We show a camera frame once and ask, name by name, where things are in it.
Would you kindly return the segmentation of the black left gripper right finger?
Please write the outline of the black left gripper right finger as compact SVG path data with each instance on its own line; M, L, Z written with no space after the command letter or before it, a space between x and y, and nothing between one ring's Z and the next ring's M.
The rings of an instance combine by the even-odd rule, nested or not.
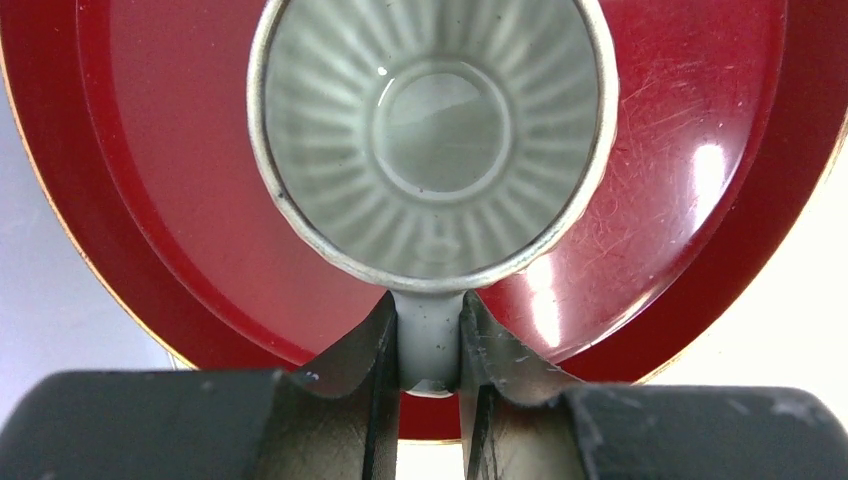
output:
M786 387L587 383L467 293L460 424L469 479L843 479L847 432Z

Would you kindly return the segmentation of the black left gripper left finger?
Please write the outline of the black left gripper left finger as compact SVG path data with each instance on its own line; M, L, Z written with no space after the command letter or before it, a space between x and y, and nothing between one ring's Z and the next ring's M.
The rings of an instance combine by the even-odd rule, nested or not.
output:
M396 312L365 320L303 367L67 371L1 431L5 479L391 479Z

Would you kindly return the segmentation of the grey ribbed cup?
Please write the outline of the grey ribbed cup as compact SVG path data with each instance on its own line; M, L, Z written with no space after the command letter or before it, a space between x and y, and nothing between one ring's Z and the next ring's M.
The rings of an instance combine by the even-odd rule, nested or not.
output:
M400 386L448 397L464 295L583 216L616 137L597 1L270 1L251 44L262 180L325 261L389 291Z

